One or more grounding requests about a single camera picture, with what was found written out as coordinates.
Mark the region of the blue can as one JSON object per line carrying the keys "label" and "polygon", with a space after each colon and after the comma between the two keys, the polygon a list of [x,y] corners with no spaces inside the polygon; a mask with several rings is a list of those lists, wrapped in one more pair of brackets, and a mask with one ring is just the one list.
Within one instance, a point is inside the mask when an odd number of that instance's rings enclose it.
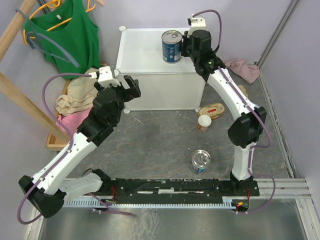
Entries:
{"label": "blue can", "polygon": [[204,173],[211,163],[210,154],[202,149],[196,150],[191,157],[189,168],[192,173],[200,175]]}
{"label": "blue can", "polygon": [[162,58],[166,63],[177,63],[182,57],[182,34],[177,30],[167,30],[161,36]]}

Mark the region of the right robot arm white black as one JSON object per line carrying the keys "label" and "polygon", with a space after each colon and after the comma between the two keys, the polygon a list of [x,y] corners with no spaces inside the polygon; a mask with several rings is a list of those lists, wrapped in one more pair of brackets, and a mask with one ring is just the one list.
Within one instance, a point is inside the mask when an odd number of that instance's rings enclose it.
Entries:
{"label": "right robot arm white black", "polygon": [[248,189],[246,180],[252,178],[252,158],[260,135],[267,132],[267,111],[252,103],[239,89],[223,61],[211,47],[209,31],[185,31],[182,36],[181,54],[189,57],[196,73],[222,98],[234,119],[227,131],[234,145],[234,164],[229,183],[231,193],[242,195]]}

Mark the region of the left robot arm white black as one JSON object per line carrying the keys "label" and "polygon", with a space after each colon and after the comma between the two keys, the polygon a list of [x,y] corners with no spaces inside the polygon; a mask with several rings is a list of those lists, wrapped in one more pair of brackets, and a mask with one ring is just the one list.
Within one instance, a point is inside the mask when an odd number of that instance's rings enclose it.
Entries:
{"label": "left robot arm white black", "polygon": [[122,84],[104,87],[95,82],[98,90],[88,116],[70,137],[69,143],[43,169],[33,176],[24,175],[18,182],[24,196],[17,210],[17,219],[23,224],[21,210],[29,201],[44,218],[55,215],[64,205],[82,195],[97,192],[106,195],[111,189],[111,179],[102,170],[93,170],[86,176],[65,181],[69,173],[93,150],[95,150],[118,125],[125,103],[141,96],[139,81],[130,75]]}

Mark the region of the white cube cabinet counter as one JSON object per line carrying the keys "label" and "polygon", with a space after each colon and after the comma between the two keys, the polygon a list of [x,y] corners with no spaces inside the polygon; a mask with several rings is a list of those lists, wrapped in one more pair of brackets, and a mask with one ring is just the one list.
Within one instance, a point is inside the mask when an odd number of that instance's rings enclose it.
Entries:
{"label": "white cube cabinet counter", "polygon": [[127,28],[121,33],[116,69],[125,88],[125,75],[138,80],[141,96],[125,103],[129,111],[196,110],[205,81],[190,58],[163,60],[161,36],[167,28]]}

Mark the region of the mauve cloth on floor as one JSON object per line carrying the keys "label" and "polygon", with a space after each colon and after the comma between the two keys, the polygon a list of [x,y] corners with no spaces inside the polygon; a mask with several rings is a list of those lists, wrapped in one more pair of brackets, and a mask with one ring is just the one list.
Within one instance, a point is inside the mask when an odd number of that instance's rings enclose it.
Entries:
{"label": "mauve cloth on floor", "polygon": [[259,67],[255,64],[247,64],[243,58],[227,60],[224,64],[249,84],[252,84],[260,75]]}

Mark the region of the pink cloth in tray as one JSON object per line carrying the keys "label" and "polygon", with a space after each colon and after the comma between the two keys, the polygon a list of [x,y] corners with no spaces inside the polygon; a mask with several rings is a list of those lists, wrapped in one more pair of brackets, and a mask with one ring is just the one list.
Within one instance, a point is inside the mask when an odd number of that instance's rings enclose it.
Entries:
{"label": "pink cloth in tray", "polygon": [[83,120],[88,117],[91,108],[83,111],[74,112],[70,115],[64,116],[58,115],[58,121],[60,121],[73,136],[77,132],[77,128],[81,125]]}

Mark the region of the oval gold tin right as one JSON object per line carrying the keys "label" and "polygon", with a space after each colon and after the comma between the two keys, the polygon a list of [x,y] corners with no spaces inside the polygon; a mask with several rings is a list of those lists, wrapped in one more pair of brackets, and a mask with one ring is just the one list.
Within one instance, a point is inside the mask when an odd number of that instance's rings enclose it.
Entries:
{"label": "oval gold tin right", "polygon": [[238,88],[241,90],[241,92],[245,95],[246,98],[249,97],[247,89],[243,85],[238,85]]}

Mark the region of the oval gold tin near cabinet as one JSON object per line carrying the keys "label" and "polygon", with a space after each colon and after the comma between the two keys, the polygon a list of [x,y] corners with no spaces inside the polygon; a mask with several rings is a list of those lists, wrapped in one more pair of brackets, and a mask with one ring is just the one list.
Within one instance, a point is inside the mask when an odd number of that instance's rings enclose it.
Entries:
{"label": "oval gold tin near cabinet", "polygon": [[206,115],[212,120],[221,117],[225,112],[225,106],[221,103],[213,103],[200,108],[198,116]]}

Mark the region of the green tank top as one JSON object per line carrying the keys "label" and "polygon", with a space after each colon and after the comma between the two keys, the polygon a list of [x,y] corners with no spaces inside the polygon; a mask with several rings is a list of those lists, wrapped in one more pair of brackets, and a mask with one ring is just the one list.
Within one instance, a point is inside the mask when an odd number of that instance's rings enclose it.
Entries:
{"label": "green tank top", "polygon": [[97,69],[101,66],[98,30],[97,27],[96,34],[65,33],[63,40],[59,41],[47,36],[65,49],[79,63],[79,67],[75,67],[71,62],[66,62],[62,51],[46,39],[34,41],[45,51],[45,60],[57,67],[60,73],[84,74],[90,68]]}

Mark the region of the orange clothes hanger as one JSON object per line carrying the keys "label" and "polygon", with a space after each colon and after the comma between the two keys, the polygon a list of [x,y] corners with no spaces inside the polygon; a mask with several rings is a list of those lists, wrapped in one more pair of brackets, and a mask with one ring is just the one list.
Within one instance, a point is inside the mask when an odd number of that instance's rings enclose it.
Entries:
{"label": "orange clothes hanger", "polygon": [[38,17],[27,17],[23,25],[23,42],[25,45],[32,40],[39,40],[36,33],[63,40],[63,34],[96,34],[98,27],[91,21],[87,13],[96,5],[84,5],[82,0],[66,0],[48,14]]}

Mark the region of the wooden rack pole lower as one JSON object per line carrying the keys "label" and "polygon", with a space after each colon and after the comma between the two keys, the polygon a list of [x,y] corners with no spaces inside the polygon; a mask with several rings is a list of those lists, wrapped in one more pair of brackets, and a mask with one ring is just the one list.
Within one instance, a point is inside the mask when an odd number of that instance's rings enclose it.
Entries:
{"label": "wooden rack pole lower", "polygon": [[0,91],[61,142],[69,142],[69,137],[58,126],[56,126],[56,122],[51,120],[2,73],[0,73]]}

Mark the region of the wooden rack pole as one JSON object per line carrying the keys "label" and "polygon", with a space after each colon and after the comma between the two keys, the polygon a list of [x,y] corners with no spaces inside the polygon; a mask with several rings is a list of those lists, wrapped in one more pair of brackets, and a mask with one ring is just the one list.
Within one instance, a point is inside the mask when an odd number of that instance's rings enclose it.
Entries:
{"label": "wooden rack pole", "polygon": [[69,137],[58,126],[56,126],[56,122],[51,120],[2,73],[0,73],[0,91],[61,142],[69,142]]}
{"label": "wooden rack pole", "polygon": [[[35,0],[24,0],[18,10],[20,10],[23,14],[28,15],[35,2]],[[21,13],[16,12],[0,38],[0,60],[2,60],[5,56],[24,21],[25,17]]]}

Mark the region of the wooden rack pole upper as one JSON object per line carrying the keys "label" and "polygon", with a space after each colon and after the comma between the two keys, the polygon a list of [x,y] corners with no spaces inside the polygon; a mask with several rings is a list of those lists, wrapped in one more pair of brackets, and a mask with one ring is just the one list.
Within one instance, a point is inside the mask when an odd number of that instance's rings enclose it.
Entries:
{"label": "wooden rack pole upper", "polygon": [[[35,0],[24,0],[18,10],[20,10],[23,14],[28,15],[35,2]],[[5,56],[24,21],[25,17],[21,13],[16,12],[0,38],[0,60],[2,60]]]}

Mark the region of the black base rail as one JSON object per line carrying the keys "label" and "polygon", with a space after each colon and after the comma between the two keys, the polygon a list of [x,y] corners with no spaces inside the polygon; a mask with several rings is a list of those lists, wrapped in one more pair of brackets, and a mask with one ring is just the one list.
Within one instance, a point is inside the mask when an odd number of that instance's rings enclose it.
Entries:
{"label": "black base rail", "polygon": [[205,179],[109,180],[94,192],[96,196],[115,198],[118,204],[220,204],[223,197],[258,197],[257,181]]}

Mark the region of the aluminium frame post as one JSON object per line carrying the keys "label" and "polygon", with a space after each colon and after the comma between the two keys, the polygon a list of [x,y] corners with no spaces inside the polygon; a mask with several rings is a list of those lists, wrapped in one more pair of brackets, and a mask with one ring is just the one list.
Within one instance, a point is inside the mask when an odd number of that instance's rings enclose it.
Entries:
{"label": "aluminium frame post", "polygon": [[269,39],[265,49],[263,50],[259,60],[257,61],[257,66],[262,69],[265,62],[267,61],[269,55],[271,54],[273,48],[275,47],[278,39],[280,38],[282,32],[284,31],[286,25],[290,21],[292,15],[294,14],[296,8],[298,7],[300,0],[291,0],[288,7],[286,8],[283,16],[281,17],[277,27],[275,28],[271,38]]}

